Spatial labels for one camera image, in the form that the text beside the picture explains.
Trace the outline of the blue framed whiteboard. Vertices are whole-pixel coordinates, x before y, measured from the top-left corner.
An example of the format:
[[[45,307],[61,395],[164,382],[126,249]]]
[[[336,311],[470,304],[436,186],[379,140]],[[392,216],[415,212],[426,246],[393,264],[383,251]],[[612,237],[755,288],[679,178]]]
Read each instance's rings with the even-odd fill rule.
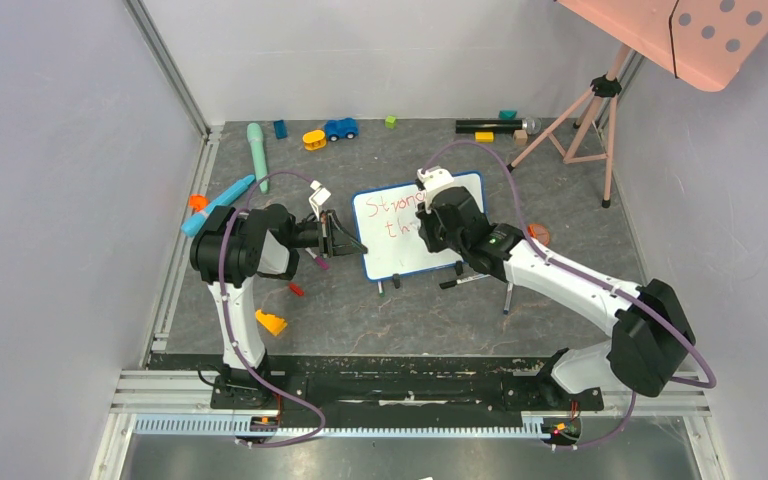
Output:
[[[424,200],[425,193],[414,183],[360,191],[352,197],[358,239],[367,248],[362,265],[368,280],[446,268],[461,260],[449,249],[439,253],[427,250],[416,217]]]

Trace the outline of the red marker cap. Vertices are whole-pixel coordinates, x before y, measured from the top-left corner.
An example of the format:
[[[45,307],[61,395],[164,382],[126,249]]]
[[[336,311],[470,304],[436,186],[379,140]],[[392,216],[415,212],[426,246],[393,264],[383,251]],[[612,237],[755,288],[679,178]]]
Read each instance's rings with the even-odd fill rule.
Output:
[[[304,290],[303,290],[303,289],[302,289],[300,286],[298,286],[298,285],[297,285],[297,284],[295,284],[295,283],[289,283],[289,284],[288,284],[288,287],[289,287],[289,289],[290,289],[290,290],[291,290],[291,291],[292,291],[292,292],[293,292],[295,295],[297,295],[297,296],[299,296],[299,297],[303,297],[303,296],[305,295],[305,291],[304,291]]]

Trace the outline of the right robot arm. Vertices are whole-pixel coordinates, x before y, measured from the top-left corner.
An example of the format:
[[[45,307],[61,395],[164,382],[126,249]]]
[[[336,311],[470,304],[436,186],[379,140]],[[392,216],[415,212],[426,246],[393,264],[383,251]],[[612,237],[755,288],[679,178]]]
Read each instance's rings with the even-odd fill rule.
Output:
[[[695,343],[669,285],[611,280],[556,255],[521,229],[490,222],[464,187],[446,188],[420,203],[416,217],[430,252],[451,250],[475,272],[538,292],[608,335],[591,347],[559,350],[541,369],[538,396],[551,408],[591,388],[614,385],[657,397]]]

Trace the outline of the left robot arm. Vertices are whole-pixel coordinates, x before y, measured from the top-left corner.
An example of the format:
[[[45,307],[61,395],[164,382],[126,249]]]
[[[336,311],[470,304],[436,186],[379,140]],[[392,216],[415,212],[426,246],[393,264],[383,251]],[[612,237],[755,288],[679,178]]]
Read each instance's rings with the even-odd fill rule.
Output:
[[[280,204],[246,213],[218,207],[194,237],[190,264],[213,296],[223,340],[216,403],[257,408],[275,396],[256,318],[254,280],[293,279],[299,252],[314,248],[326,258],[368,252],[333,209],[298,219]]]

